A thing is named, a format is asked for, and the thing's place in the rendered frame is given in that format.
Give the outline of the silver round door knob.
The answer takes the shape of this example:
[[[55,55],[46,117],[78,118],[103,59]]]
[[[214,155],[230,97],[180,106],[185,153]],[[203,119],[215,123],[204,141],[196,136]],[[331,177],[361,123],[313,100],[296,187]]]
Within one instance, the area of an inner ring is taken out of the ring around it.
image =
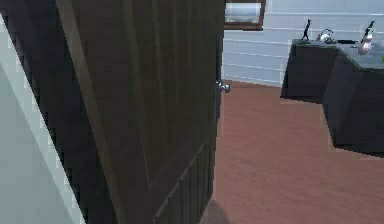
[[[229,84],[224,84],[222,80],[218,80],[216,85],[220,92],[224,91],[225,93],[229,93],[231,91],[231,86]]]

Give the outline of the dark brown room door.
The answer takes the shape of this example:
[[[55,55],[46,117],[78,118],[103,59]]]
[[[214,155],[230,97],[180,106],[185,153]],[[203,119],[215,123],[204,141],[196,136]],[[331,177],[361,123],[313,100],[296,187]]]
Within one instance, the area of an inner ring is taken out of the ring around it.
[[[0,0],[0,75],[75,224],[200,224],[225,0]]]

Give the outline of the brown framed window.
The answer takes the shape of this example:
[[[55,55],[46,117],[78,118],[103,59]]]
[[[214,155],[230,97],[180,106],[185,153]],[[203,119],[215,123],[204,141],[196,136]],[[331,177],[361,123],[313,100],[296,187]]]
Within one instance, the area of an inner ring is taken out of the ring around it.
[[[225,30],[262,31],[266,0],[225,0]]]

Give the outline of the black slim statue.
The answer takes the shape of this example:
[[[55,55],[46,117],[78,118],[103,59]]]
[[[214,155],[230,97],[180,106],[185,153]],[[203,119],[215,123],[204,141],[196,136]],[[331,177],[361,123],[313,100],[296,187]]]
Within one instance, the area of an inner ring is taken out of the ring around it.
[[[306,24],[305,29],[303,31],[303,36],[302,36],[301,40],[306,40],[306,41],[309,40],[308,31],[309,31],[310,26],[311,26],[311,19],[307,19],[307,24]]]

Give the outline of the silver kettle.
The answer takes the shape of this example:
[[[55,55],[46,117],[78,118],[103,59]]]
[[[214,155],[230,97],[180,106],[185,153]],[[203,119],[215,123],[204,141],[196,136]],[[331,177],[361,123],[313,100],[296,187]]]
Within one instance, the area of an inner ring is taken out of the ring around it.
[[[317,36],[317,41],[324,42],[324,43],[332,43],[332,34],[333,31],[330,29],[324,29],[321,31]]]

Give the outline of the dark grey kitchen counter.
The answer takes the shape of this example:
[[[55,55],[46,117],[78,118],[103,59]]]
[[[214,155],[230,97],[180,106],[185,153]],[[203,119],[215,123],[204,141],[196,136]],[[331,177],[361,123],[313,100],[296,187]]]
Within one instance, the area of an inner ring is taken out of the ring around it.
[[[322,106],[332,144],[384,158],[384,44],[360,55],[355,44],[294,39],[281,96]]]

